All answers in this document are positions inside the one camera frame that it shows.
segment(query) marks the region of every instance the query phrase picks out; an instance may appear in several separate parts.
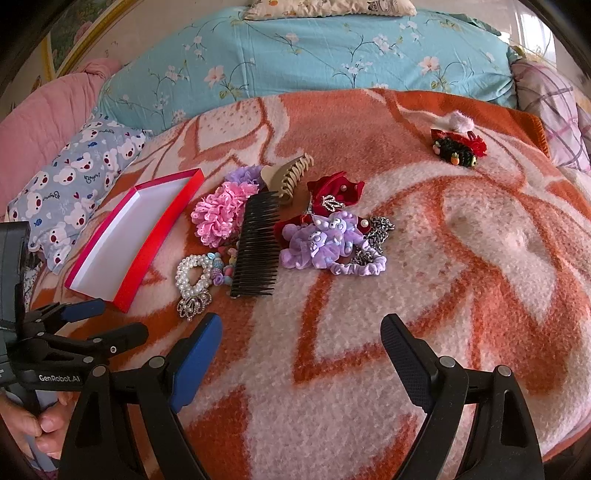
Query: pink scrunchie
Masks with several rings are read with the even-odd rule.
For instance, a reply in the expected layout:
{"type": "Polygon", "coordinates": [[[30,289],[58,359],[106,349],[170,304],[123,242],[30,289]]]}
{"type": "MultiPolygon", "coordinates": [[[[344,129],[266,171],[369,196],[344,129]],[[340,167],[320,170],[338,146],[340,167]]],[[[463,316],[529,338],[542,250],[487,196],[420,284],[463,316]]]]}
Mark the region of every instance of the pink scrunchie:
{"type": "Polygon", "coordinates": [[[248,197],[258,193],[258,186],[226,181],[212,194],[197,203],[191,221],[197,225],[195,235],[203,245],[219,247],[223,240],[238,235],[244,221],[248,197]]]}

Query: beaded bracelet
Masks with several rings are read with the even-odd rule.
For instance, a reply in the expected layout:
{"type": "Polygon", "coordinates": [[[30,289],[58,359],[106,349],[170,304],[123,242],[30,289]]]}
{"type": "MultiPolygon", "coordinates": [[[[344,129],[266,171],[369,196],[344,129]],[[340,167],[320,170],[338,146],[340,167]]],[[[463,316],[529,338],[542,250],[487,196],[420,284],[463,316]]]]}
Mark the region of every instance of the beaded bracelet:
{"type": "Polygon", "coordinates": [[[212,302],[212,296],[207,289],[212,284],[221,285],[223,283],[222,270],[223,261],[219,253],[189,255],[183,258],[174,277],[182,296],[177,305],[177,311],[181,318],[186,318],[190,322],[195,315],[205,311],[205,308],[212,302]],[[189,270],[194,267],[201,267],[203,273],[199,281],[195,285],[191,285],[189,270]]]}

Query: light blue floral bedsheet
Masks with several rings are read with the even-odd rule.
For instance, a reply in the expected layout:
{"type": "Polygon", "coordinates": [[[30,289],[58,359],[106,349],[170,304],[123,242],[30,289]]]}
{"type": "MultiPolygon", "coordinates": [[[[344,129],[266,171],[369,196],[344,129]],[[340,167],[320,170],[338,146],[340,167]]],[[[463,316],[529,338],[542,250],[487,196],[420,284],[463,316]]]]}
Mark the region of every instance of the light blue floral bedsheet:
{"type": "Polygon", "coordinates": [[[299,90],[434,90],[516,107],[513,50],[449,15],[253,22],[243,12],[221,10],[157,44],[105,83],[99,110],[158,134],[242,98],[299,90]]]}

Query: red bow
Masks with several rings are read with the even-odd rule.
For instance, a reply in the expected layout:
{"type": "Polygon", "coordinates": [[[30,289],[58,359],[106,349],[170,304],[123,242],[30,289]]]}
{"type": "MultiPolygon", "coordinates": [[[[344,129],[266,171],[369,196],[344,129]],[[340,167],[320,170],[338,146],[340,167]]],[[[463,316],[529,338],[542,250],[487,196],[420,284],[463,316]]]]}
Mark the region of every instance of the red bow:
{"type": "MultiPolygon", "coordinates": [[[[308,190],[310,191],[311,198],[311,209],[314,215],[328,217],[331,213],[342,210],[344,207],[355,205],[359,201],[365,182],[360,181],[359,183],[354,183],[350,180],[347,180],[345,178],[346,173],[347,172],[345,171],[339,171],[330,176],[322,177],[316,181],[308,182],[308,190]]],[[[281,234],[283,227],[289,223],[299,226],[303,223],[311,222],[312,217],[307,214],[297,215],[293,218],[290,218],[289,220],[277,222],[273,228],[275,238],[280,243],[282,248],[288,248],[289,242],[287,242],[281,234]]],[[[368,231],[369,228],[362,228],[361,230],[362,233],[366,233],[364,230],[368,231]]]]}

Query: purple scrunchie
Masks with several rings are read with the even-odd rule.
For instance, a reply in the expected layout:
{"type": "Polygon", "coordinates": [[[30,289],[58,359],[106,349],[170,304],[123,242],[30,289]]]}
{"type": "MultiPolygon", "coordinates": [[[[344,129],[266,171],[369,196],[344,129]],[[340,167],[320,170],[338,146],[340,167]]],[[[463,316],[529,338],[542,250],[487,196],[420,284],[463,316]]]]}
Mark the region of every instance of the purple scrunchie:
{"type": "Polygon", "coordinates": [[[232,181],[234,183],[246,182],[250,185],[258,185],[260,187],[263,185],[261,170],[261,165],[255,165],[253,167],[238,167],[224,178],[226,181],[232,181]]]}

